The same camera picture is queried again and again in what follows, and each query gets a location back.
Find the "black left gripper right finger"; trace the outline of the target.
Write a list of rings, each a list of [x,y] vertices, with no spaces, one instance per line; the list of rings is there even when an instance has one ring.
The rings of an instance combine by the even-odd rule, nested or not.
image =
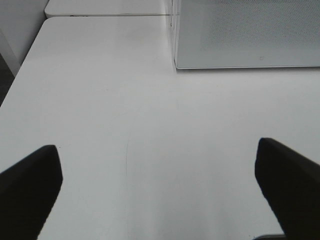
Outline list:
[[[273,138],[258,142],[254,175],[288,240],[320,238],[320,166]]]

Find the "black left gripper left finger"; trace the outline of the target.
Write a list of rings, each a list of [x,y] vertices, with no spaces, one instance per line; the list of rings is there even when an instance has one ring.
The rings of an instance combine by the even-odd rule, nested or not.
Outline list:
[[[63,173],[55,145],[44,145],[0,174],[0,238],[36,240],[57,200]]]

